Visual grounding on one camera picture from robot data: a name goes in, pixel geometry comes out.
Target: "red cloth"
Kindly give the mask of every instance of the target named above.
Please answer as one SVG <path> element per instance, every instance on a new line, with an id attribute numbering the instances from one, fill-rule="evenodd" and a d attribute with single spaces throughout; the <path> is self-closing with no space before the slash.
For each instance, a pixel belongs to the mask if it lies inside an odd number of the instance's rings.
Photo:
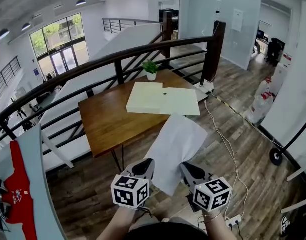
<path id="1" fill-rule="evenodd" d="M 3 202 L 12 205 L 6 222 L 9 224 L 23 223 L 22 230 L 26 240 L 37 240 L 30 181 L 25 171 L 20 146 L 17 141 L 11 141 L 10 148 L 14 174 L 4 182 L 8 193 L 2 196 Z"/>

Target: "glass door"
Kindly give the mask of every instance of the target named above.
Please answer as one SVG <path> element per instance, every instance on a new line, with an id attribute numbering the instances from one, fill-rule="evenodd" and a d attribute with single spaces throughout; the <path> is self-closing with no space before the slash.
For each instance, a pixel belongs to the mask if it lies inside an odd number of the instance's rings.
<path id="1" fill-rule="evenodd" d="M 61 75 L 67 71 L 62 53 L 60 51 L 52 55 L 52 60 L 58 75 Z"/>
<path id="2" fill-rule="evenodd" d="M 61 53 L 66 63 L 67 70 L 72 70 L 77 67 L 77 62 L 72 47 L 61 51 Z"/>

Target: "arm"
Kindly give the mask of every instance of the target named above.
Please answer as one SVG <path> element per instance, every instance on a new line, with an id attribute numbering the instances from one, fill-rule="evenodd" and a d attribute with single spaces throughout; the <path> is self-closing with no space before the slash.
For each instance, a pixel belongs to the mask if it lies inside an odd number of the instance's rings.
<path id="1" fill-rule="evenodd" d="M 237 240 L 234 234 L 226 225 L 224 218 L 220 211 L 214 213 L 207 213 L 203 211 L 204 223 L 206 231 L 212 240 Z"/>
<path id="2" fill-rule="evenodd" d="M 125 207 L 118 208 L 113 219 L 97 240 L 122 240 L 132 225 L 136 210 Z"/>

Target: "round black base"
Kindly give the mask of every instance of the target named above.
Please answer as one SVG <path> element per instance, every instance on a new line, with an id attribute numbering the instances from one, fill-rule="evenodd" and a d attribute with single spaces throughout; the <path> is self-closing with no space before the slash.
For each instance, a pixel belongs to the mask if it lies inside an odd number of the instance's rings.
<path id="1" fill-rule="evenodd" d="M 272 148 L 271 151 L 269 152 L 269 158 L 271 159 L 271 162 L 275 166 L 280 166 L 283 161 L 282 154 L 277 156 L 279 153 L 280 151 L 277 148 Z"/>

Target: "glass wall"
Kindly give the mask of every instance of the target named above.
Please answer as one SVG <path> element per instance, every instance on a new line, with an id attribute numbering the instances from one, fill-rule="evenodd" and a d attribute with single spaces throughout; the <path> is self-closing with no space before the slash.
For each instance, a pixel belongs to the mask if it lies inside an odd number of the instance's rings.
<path id="1" fill-rule="evenodd" d="M 30 37 L 36 57 L 39 57 L 48 52 L 42 29 L 34 32 Z"/>
<path id="2" fill-rule="evenodd" d="M 215 20 L 225 22 L 221 55 L 247 70 L 259 27 L 260 8 L 261 0 L 189 0 L 185 37 L 212 36 Z"/>
<path id="3" fill-rule="evenodd" d="M 53 78 L 56 76 L 50 56 L 40 59 L 38 63 L 45 78 L 47 78 L 48 74 L 51 74 Z"/>
<path id="4" fill-rule="evenodd" d="M 71 17 L 68 17 L 67 22 L 72 40 L 84 37 L 81 14 L 76 14 Z"/>
<path id="5" fill-rule="evenodd" d="M 44 27 L 43 33 L 48 50 L 53 50 L 71 41 L 66 18 Z"/>
<path id="6" fill-rule="evenodd" d="M 30 35 L 44 78 L 63 74 L 89 60 L 81 14 L 54 22 Z"/>
<path id="7" fill-rule="evenodd" d="M 80 42 L 73 45 L 77 62 L 79 65 L 86 63 L 89 60 L 87 42 Z"/>

